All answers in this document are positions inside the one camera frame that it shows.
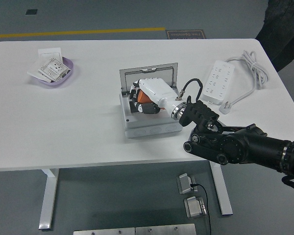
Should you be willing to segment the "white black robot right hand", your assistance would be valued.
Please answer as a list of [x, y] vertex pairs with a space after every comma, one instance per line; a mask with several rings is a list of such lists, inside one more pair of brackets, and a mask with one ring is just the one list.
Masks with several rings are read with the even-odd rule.
[[176, 98], [176, 92], [161, 78], [140, 79], [134, 82], [129, 95], [134, 107], [143, 114], [157, 114], [161, 110], [171, 114], [183, 103]]

